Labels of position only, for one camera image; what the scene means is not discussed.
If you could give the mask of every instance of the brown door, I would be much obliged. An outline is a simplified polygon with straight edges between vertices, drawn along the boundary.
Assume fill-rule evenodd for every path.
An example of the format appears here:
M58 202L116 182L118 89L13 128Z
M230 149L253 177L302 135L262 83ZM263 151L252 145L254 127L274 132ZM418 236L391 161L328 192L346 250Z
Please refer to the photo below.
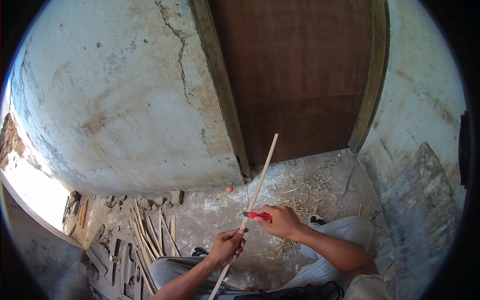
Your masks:
M369 0L209 0L248 160L348 147L367 81Z

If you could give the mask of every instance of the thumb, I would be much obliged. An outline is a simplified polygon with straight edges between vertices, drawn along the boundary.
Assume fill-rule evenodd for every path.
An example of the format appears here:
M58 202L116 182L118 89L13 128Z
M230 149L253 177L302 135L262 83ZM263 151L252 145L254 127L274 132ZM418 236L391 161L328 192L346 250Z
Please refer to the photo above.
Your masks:
M265 228L265 229L267 229L268 227L270 227L272 225L267 220L265 220L264 218L261 218L259 216L256 216L255 218L253 218L253 220L255 222L257 222L258 224L262 225L262 227Z
M243 238L243 233L244 233L244 230L240 229L239 231L237 231L237 233L235 233L235 235L230 239L230 241L232 241L235 244L240 243L241 239Z

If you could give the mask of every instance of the black bag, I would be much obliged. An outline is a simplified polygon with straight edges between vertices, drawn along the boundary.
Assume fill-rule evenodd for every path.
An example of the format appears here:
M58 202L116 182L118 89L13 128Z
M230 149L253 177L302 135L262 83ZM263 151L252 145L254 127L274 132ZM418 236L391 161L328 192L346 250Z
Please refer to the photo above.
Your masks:
M345 296L343 288L333 281L329 281L322 286L313 286L308 284L305 287L287 288L279 291L266 293L264 290L258 290L258 294L235 296L235 300L327 300L331 295L337 294L336 300Z

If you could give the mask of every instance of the tiled floor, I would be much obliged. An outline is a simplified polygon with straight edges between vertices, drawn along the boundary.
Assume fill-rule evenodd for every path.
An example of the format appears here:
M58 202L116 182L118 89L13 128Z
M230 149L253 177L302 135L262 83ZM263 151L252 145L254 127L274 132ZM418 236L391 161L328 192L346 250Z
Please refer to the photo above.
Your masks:
M164 209L167 219L171 215L176 216L176 244L182 256L190 255L194 246L210 250L217 233L240 226L243 218L241 212L247 209L260 177L260 170L256 172L258 175L250 183L233 187L231 193L225 191L226 187L187 191L183 205ZM317 210L327 222L358 214L371 217L375 211L380 212L376 222L382 222L382 214L372 187L349 150L271 164L255 208L264 204L280 204L290 197L298 198L299 193L305 189L303 183L311 180L310 184L314 186L314 176L319 174L325 180L328 179L329 194L336 195L326 196ZM158 196L160 195L147 197L153 200ZM100 197L93 200L87 214L86 228L75 230L73 237L82 245L90 243L102 223L106 224L106 228L110 228L115 222L120 226L120 231L129 233L126 212L133 197L129 197L123 205L126 212L118 211L116 206L108 209L104 201L105 198ZM153 223L158 224L158 213L150 211L148 214ZM225 280L229 284L239 288L276 289L290 281L302 266L310 263L299 253L298 247L283 247L280 253L275 238L258 224L249 222L247 227L250 232L245 237L247 243L244 252L233 262ZM386 236L386 229L377 226L376 235ZM170 254L166 237L164 241L167 254Z

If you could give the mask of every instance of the shoe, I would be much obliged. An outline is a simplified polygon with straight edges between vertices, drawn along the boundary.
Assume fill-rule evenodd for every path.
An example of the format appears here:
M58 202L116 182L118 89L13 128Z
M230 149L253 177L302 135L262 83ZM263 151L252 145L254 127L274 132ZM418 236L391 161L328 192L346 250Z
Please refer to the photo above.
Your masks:
M317 223L320 225L325 225L325 221L317 214L312 214L310 219L308 220L309 223Z
M207 256L207 252L200 247L193 247L192 248L192 256Z

